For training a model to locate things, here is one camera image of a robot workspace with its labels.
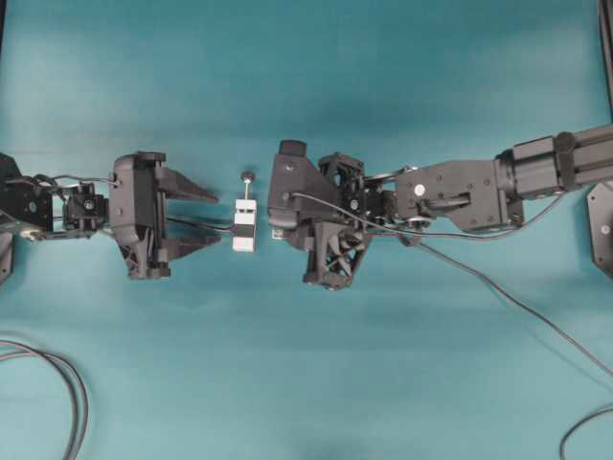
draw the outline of metal bracket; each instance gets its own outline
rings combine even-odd
[[[13,240],[11,233],[0,233],[0,285],[12,275]]]
[[[613,182],[594,187],[587,196],[594,264],[613,277]]]

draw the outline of black cable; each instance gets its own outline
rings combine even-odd
[[[459,269],[461,269],[463,271],[466,271],[466,272],[470,273],[473,276],[476,276],[481,281],[486,283],[488,286],[490,286],[491,288],[495,289],[500,294],[502,294],[505,298],[507,298],[509,301],[511,301],[517,307],[519,307],[523,311],[526,311],[527,313],[531,314],[532,316],[536,317],[537,319],[539,319],[540,321],[545,323],[554,332],[556,332],[562,338],[567,340],[571,345],[573,345],[577,350],[579,350],[585,357],[587,357],[590,361],[592,361],[597,367],[599,367],[602,371],[604,371],[609,377],[613,378],[613,370],[611,370],[611,368],[607,367],[604,363],[602,363],[602,361],[600,361],[597,357],[595,357],[583,345],[581,345],[572,336],[570,336],[565,331],[563,331],[558,325],[556,325],[553,321],[551,321],[545,315],[543,315],[542,313],[540,313],[537,310],[532,309],[531,307],[528,307],[526,304],[524,304],[524,303],[520,302],[519,300],[517,300],[510,293],[508,293],[503,287],[501,287],[498,283],[496,283],[491,278],[489,278],[489,276],[486,275],[485,273],[483,273],[483,272],[481,272],[481,271],[479,271],[479,270],[477,270],[475,268],[472,268],[471,266],[463,264],[462,262],[457,261],[457,260],[447,256],[446,254],[443,254],[441,251],[439,251],[437,249],[434,249],[433,247],[428,246],[427,244],[424,244],[422,242],[416,242],[414,244],[414,246],[418,247],[421,250],[424,250],[425,252],[427,252],[427,253],[429,253],[429,254],[431,254],[431,255],[433,255],[433,256],[441,259],[441,260],[443,260],[444,262],[447,262],[448,264],[454,265],[454,266],[458,267]],[[558,452],[559,452],[560,460],[566,460],[566,452],[565,452],[566,443],[567,443],[568,439],[573,435],[573,433],[575,431],[577,431],[577,429],[579,429],[581,426],[587,424],[588,422],[590,422],[590,421],[592,421],[592,420],[594,420],[594,419],[596,419],[598,417],[601,417],[601,416],[606,415],[606,414],[611,414],[611,413],[613,413],[613,408],[602,409],[602,410],[599,410],[597,412],[594,412],[594,413],[584,417],[583,419],[578,421],[576,424],[574,424],[564,434],[564,436],[562,437],[562,439],[559,442]]]
[[[68,394],[70,397],[71,408],[72,408],[71,430],[70,430],[70,435],[68,438],[68,443],[66,445],[66,449],[62,456],[62,459],[75,460],[77,458],[77,455],[79,454],[80,446],[85,437],[85,431],[87,429],[87,420],[89,418],[89,403],[87,400],[87,391],[79,375],[79,372],[67,359],[61,356],[57,356],[57,355],[48,353],[48,352],[34,349],[23,343],[16,342],[13,340],[0,339],[0,345],[9,346],[9,347],[13,347],[18,350],[21,350],[21,353],[11,353],[11,354],[7,354],[4,356],[0,356],[0,361],[7,360],[7,359],[13,359],[17,357],[26,357],[26,356],[39,357],[45,362],[47,362],[50,366],[52,366],[57,371],[59,376],[61,377],[62,381],[64,382],[64,384],[66,385],[68,389]],[[71,373],[76,377],[77,382],[79,383],[79,390],[81,392],[81,396],[83,399],[82,401],[83,419],[81,423],[81,429],[79,429],[79,401],[77,399],[77,392],[75,390],[73,383],[69,379],[69,377],[61,369],[61,367],[56,363],[56,360],[62,364],[65,364],[70,369]]]
[[[56,175],[51,178],[54,180],[72,179],[72,180],[77,180],[79,182],[103,182],[109,185],[117,185],[117,182],[111,179],[107,179],[106,177],[79,177],[78,175],[62,174],[62,175]]]
[[[211,231],[217,232],[217,233],[229,233],[229,234],[234,233],[234,226],[232,226],[232,227],[217,227],[215,225],[211,225],[211,224],[208,224],[208,223],[194,222],[193,220],[187,220],[187,219],[184,219],[184,218],[176,218],[176,217],[166,217],[166,220],[168,220],[170,222],[181,223],[183,225],[189,225],[189,226],[195,227],[195,228],[201,228],[203,230],[211,230]]]
[[[330,203],[329,201],[325,201],[324,199],[318,198],[313,195],[303,194],[301,192],[293,192],[290,194],[290,196],[298,196],[298,197],[310,199],[311,201],[315,201],[317,203],[328,206],[331,209],[338,211],[339,213],[344,214],[345,216],[351,219],[360,221],[364,223],[365,225],[369,225],[373,228],[377,228],[385,232],[394,233],[396,235],[409,235],[412,237],[423,237],[423,238],[449,238],[449,239],[454,239],[454,240],[468,240],[471,242],[476,242],[476,241],[477,242],[493,242],[497,240],[502,240],[504,238],[508,238],[512,235],[516,235],[517,233],[531,226],[533,223],[537,222],[538,220],[541,220],[543,217],[545,217],[545,215],[549,214],[549,212],[553,210],[556,207],[556,205],[558,205],[559,202],[564,197],[564,195],[557,196],[556,199],[554,199],[551,203],[549,203],[540,213],[538,213],[536,216],[528,220],[524,225],[522,225],[519,228],[509,230],[507,232],[499,233],[496,235],[478,237],[478,236],[467,235],[467,234],[462,234],[462,233],[427,233],[427,232],[416,232],[414,230],[401,230],[399,228],[394,228],[394,227],[386,227],[385,225],[379,225],[378,223],[374,223],[365,218],[361,218],[360,216],[357,216],[356,214],[351,213],[341,208],[340,206],[336,206],[335,204]]]
[[[603,415],[609,415],[609,414],[613,414],[613,407],[609,407],[609,408],[606,408],[606,409],[598,410],[598,411],[596,411],[596,412],[594,412],[594,413],[592,413],[592,414],[590,414],[590,415],[588,415],[586,417],[583,417],[576,424],[571,426],[570,429],[568,431],[566,431],[564,436],[562,436],[562,440],[559,442],[558,453],[559,453],[560,460],[566,460],[566,442],[573,435],[573,433],[575,433],[575,431],[577,431],[579,428],[581,428],[582,426],[584,426],[588,422],[591,422],[594,419],[602,417]]]

